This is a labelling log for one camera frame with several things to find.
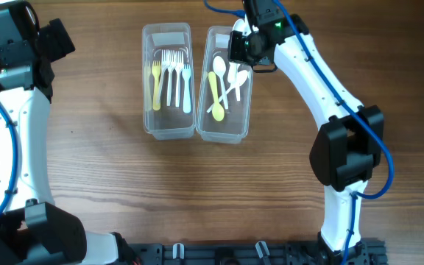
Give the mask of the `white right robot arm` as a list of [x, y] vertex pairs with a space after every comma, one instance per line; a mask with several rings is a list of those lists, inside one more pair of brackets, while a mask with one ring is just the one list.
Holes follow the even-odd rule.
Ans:
[[243, 6], [246, 26], [230, 35], [230, 61], [281, 70], [307, 104], [318, 129], [309, 155], [325, 200], [317, 260], [361, 261], [367, 256], [358, 228], [361, 201], [386, 151], [384, 116], [377, 106], [364, 106], [345, 89], [300, 16], [289, 14], [279, 1], [244, 1]]

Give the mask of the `yellow plastic fork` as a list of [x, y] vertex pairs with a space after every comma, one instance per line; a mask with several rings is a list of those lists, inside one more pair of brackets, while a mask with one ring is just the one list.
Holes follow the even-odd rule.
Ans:
[[152, 99], [152, 108], [153, 110], [160, 110], [159, 103], [159, 82], [160, 82], [160, 73], [161, 73], [161, 64], [159, 60], [154, 60], [152, 64], [152, 75], [154, 77], [154, 91]]

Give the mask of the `white plastic fork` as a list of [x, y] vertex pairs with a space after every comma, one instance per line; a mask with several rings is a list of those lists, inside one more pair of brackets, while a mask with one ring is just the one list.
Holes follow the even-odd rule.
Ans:
[[176, 67], [176, 51], [169, 50], [171, 52], [171, 64], [168, 67], [168, 84], [167, 84], [167, 92], [166, 92], [166, 105], [169, 107], [171, 105], [172, 99], [172, 75], [174, 69]]
[[180, 106], [180, 78], [184, 67], [184, 56], [182, 51], [176, 53], [176, 85], [175, 85], [175, 107]]
[[164, 49], [162, 51], [162, 57], [161, 57], [161, 73], [160, 73], [160, 82], [159, 82], [159, 93], [156, 102], [160, 104], [161, 101], [161, 94], [163, 90], [163, 81], [165, 79], [165, 73], [168, 67], [171, 64], [171, 52], [168, 49]]

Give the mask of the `clear plastic container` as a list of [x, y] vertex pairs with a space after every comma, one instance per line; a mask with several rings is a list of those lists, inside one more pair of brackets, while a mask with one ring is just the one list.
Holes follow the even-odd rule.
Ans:
[[142, 32], [144, 129], [158, 140], [195, 131], [194, 60], [187, 23], [147, 24]]
[[[250, 123], [252, 78], [253, 72], [249, 66], [239, 64], [238, 73], [242, 70], [249, 71], [247, 81], [240, 87], [240, 98], [236, 100], [236, 92], [232, 90], [227, 95], [229, 108], [225, 110], [223, 101], [220, 105], [224, 108], [225, 117], [222, 121], [216, 121], [212, 115], [213, 96], [208, 81], [208, 73], [213, 71], [213, 59], [221, 56], [226, 64], [224, 82], [226, 90], [230, 87], [227, 81], [229, 71], [228, 43], [232, 29], [226, 26], [212, 26], [208, 30], [205, 44], [205, 55], [202, 64], [202, 76], [200, 81], [199, 102], [197, 110], [197, 132], [203, 140], [224, 144], [238, 144], [247, 136]], [[217, 78], [218, 96], [222, 95], [220, 81]]]

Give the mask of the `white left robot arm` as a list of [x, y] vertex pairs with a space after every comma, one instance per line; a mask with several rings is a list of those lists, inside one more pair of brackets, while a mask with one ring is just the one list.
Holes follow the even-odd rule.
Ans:
[[111, 264], [112, 233], [90, 233], [58, 208], [46, 135], [52, 63], [75, 50], [63, 23], [41, 26], [28, 1], [0, 1], [0, 264]]

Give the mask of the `clear right plastic container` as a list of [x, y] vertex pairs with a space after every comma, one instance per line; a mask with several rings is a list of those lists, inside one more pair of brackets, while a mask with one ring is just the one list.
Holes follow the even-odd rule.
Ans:
[[[232, 29], [226, 26], [212, 26], [208, 30], [205, 44], [205, 55], [202, 64], [202, 76], [200, 81], [199, 102], [197, 110], [197, 132], [203, 140], [224, 144], [238, 144], [247, 136], [250, 123], [252, 78], [253, 72], [249, 66], [239, 64], [238, 73], [242, 70], [249, 71], [247, 81], [240, 87], [240, 98], [236, 100], [236, 92], [232, 90], [227, 95], [229, 108], [225, 110], [223, 101], [220, 105], [224, 108], [225, 117], [222, 121], [216, 121], [212, 115], [213, 96], [208, 81], [208, 73], [213, 71], [213, 59], [221, 56], [226, 64], [224, 82], [226, 90], [230, 87], [227, 81], [229, 71], [228, 43]], [[220, 81], [217, 78], [218, 96], [222, 95]]]

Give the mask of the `light blue plastic fork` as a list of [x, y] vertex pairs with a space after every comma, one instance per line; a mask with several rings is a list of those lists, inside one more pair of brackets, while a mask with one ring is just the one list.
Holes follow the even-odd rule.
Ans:
[[183, 91], [183, 112], [191, 112], [191, 96], [190, 96], [190, 78], [191, 78], [191, 67], [189, 64], [185, 64], [182, 72], [184, 91]]

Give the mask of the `white spoon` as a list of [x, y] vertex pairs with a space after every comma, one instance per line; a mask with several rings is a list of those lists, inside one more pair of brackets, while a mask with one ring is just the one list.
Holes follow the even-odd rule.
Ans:
[[216, 74], [216, 76], [219, 78], [220, 81], [220, 87], [222, 92], [222, 99], [224, 103], [225, 110], [229, 108], [228, 101], [227, 101], [227, 94], [226, 94], [226, 88], [225, 88], [225, 82], [224, 82], [224, 75], [226, 72], [226, 64], [224, 59], [217, 55], [213, 59], [213, 71]]
[[229, 62], [229, 71], [227, 75], [227, 81], [231, 84], [232, 88], [236, 92], [236, 100], [240, 101], [240, 92], [239, 89], [236, 87], [236, 80], [237, 80], [237, 73], [239, 69], [239, 64], [234, 62]]
[[246, 28], [246, 22], [244, 19], [238, 19], [233, 25], [233, 31], [244, 32]]
[[236, 91], [237, 101], [240, 101], [240, 87], [247, 81], [249, 76], [249, 71], [242, 70], [237, 73], [236, 81], [230, 85], [230, 87], [226, 90], [225, 95], [219, 97], [219, 102], [222, 102], [227, 98], [227, 95], [232, 91]]

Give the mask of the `clear left plastic container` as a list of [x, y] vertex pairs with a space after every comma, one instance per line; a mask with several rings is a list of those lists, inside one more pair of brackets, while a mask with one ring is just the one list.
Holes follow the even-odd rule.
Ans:
[[195, 131], [194, 60], [187, 23], [147, 24], [142, 32], [144, 129], [158, 140]]

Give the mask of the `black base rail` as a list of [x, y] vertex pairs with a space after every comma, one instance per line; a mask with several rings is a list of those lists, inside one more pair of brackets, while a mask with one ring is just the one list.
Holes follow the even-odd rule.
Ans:
[[288, 241], [281, 244], [131, 244], [138, 264], [340, 264], [343, 254], [331, 254], [315, 241]]

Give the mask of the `yellow plastic spoon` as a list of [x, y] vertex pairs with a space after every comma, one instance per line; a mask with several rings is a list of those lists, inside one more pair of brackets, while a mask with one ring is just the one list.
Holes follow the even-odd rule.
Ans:
[[218, 85], [216, 74], [213, 71], [208, 73], [208, 81], [211, 87], [211, 93], [213, 96], [213, 107], [212, 107], [212, 115], [216, 121], [222, 121], [225, 117], [224, 108], [220, 105], [219, 96], [218, 96]]

